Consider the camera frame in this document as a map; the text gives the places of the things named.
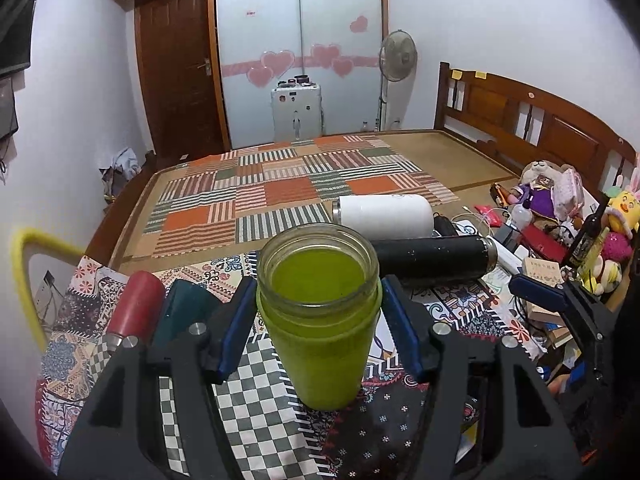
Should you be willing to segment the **green glass cup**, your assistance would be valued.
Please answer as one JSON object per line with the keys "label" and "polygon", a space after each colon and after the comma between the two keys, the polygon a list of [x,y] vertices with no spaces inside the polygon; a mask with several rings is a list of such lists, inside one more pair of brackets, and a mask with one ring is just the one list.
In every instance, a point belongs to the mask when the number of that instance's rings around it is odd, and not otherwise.
{"label": "green glass cup", "polygon": [[313,223],[273,237],[257,263],[257,309],[299,400],[355,400],[382,302],[378,257],[356,231]]}

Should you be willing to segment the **dark teal cup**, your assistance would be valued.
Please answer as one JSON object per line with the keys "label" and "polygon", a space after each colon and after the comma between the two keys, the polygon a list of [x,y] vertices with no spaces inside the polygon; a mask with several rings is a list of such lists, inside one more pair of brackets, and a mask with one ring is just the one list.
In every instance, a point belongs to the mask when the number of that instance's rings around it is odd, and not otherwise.
{"label": "dark teal cup", "polygon": [[201,286],[185,280],[173,282],[148,350],[148,360],[168,362],[189,349],[197,356],[204,353],[219,359],[235,311],[233,301],[222,302]]}

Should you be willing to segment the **dark glass bottle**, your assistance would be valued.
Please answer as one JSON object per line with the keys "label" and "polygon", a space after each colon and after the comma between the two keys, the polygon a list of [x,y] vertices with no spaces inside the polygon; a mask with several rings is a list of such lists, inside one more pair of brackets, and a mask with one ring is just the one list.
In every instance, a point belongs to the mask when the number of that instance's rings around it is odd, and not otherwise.
{"label": "dark glass bottle", "polygon": [[589,249],[602,231],[602,218],[610,198],[602,194],[598,203],[598,208],[588,214],[582,227],[578,231],[574,242],[561,261],[561,266],[569,266],[572,269],[579,268],[584,262]]}

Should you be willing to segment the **black tumbler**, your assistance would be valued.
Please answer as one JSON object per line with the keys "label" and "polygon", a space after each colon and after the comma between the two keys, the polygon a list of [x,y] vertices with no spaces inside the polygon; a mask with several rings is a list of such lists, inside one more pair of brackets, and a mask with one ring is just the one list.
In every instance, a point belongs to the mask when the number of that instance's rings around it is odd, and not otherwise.
{"label": "black tumbler", "polygon": [[380,275],[395,275],[416,286],[458,284],[478,280],[495,269],[495,243],[479,235],[379,240],[373,243]]}

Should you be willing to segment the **red tumbler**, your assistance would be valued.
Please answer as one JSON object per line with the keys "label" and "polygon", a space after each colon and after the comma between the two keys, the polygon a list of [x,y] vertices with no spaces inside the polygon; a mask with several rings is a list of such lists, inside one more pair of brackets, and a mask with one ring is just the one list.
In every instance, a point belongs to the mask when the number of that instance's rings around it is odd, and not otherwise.
{"label": "red tumbler", "polygon": [[165,294],[165,286],[154,274],[137,271],[130,275],[107,325],[109,352],[114,352],[128,336],[136,336],[144,344],[151,341]]}

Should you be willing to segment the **yellow plush toy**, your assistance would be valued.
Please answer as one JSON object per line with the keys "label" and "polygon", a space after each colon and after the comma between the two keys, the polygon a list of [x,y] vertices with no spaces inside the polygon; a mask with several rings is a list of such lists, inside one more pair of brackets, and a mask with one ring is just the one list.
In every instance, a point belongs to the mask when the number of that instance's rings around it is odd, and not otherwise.
{"label": "yellow plush toy", "polygon": [[605,208],[602,226],[611,232],[632,240],[634,231],[639,229],[639,163],[632,170],[630,181],[623,186],[623,176],[618,176],[614,184],[617,194],[610,198]]}

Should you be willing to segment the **patterned patchwork cloth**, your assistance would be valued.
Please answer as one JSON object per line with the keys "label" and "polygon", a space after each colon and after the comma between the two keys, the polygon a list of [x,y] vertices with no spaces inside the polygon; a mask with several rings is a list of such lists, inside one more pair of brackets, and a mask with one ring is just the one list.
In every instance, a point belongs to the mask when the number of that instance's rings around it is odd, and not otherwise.
{"label": "patterned patchwork cloth", "polygon": [[[460,286],[416,289],[411,296],[460,333],[511,336],[531,358],[541,346],[493,270]],[[127,283],[124,274],[82,258],[53,324],[36,388],[40,453],[58,468],[85,400],[106,367],[107,324]],[[247,479],[393,479],[408,462],[427,386],[402,368],[385,322],[376,326],[362,388],[348,408],[318,412],[296,396],[262,321],[239,369],[215,389],[220,416]]]}

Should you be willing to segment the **white tumbler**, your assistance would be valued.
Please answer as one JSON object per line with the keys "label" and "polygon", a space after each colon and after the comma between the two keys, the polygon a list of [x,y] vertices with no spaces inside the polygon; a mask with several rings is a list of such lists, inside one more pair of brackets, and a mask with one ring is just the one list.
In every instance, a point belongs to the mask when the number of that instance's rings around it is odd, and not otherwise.
{"label": "white tumbler", "polygon": [[340,196],[332,202],[332,220],[367,240],[417,240],[434,231],[433,208],[419,194]]}

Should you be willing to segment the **striped patchwork bed mat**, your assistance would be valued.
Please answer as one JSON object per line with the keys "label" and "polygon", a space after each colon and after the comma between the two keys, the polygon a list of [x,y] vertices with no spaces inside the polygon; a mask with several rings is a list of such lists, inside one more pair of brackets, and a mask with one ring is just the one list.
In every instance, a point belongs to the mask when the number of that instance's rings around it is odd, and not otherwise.
{"label": "striped patchwork bed mat", "polygon": [[166,172],[131,255],[173,257],[264,240],[329,221],[326,203],[352,194],[418,194],[432,206],[457,199],[380,136],[241,148]]}

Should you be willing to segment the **yellow chair back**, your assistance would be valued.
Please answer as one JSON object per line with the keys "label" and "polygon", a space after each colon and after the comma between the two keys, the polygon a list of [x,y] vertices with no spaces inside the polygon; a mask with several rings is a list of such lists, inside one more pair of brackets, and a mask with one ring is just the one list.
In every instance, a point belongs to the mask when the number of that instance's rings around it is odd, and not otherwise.
{"label": "yellow chair back", "polygon": [[40,352],[46,350],[47,336],[42,328],[32,296],[27,257],[25,250],[29,246],[37,246],[45,252],[57,255],[58,258],[68,261],[76,266],[85,251],[73,244],[64,242],[59,238],[37,230],[35,228],[18,229],[12,236],[10,247],[11,268],[15,290],[26,320],[26,324],[32,334],[32,339]]}

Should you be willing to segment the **white box appliance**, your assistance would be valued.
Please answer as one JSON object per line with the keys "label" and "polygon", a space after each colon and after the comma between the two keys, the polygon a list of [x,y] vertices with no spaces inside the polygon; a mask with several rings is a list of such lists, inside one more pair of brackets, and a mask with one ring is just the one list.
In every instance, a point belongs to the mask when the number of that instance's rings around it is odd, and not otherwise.
{"label": "white box appliance", "polygon": [[279,81],[271,90],[274,140],[293,142],[323,136],[321,87],[308,75]]}

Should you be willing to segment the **white standing fan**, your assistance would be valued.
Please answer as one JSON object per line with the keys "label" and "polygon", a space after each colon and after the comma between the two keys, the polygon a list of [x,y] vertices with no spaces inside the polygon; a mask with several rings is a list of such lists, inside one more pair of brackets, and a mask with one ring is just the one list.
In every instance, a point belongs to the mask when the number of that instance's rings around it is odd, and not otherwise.
{"label": "white standing fan", "polygon": [[416,80],[418,58],[416,43],[405,30],[394,30],[383,40],[378,51],[381,73],[378,131],[402,127]]}

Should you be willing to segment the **brown wooden door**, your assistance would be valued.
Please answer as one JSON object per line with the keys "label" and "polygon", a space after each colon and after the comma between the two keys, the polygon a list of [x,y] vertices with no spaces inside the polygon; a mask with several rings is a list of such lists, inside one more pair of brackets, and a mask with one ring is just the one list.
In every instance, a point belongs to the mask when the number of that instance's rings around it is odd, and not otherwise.
{"label": "brown wooden door", "polygon": [[136,0],[134,34],[156,154],[178,159],[221,153],[207,0]]}

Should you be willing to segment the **frosted sliding wardrobe doors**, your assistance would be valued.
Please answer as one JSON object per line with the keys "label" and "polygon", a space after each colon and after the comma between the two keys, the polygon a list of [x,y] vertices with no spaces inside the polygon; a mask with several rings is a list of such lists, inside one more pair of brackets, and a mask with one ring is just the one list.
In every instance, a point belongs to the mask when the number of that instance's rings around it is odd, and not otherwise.
{"label": "frosted sliding wardrobe doors", "polygon": [[273,141],[271,93],[305,75],[326,134],[380,123],[382,0],[216,0],[222,94],[234,148]]}

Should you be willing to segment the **wooden bed frame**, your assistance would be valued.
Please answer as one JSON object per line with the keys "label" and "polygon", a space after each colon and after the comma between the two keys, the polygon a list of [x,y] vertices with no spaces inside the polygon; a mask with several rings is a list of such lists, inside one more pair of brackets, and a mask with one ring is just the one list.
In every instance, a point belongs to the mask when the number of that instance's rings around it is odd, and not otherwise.
{"label": "wooden bed frame", "polygon": [[[462,190],[509,180],[514,175],[512,169],[502,166],[494,159],[494,151],[489,146],[471,148],[451,133],[442,130],[397,130],[353,134],[380,136],[396,152],[407,156],[454,192],[457,198]],[[259,248],[265,243],[266,238],[256,242],[232,244],[173,257],[132,258],[132,248],[137,243],[145,219],[155,204],[160,178],[182,164],[186,162],[162,168],[157,162],[149,162],[142,173],[126,186],[120,200],[107,211],[87,247],[87,255],[108,266],[126,264],[129,269],[156,271],[201,262],[206,258],[232,256]]]}

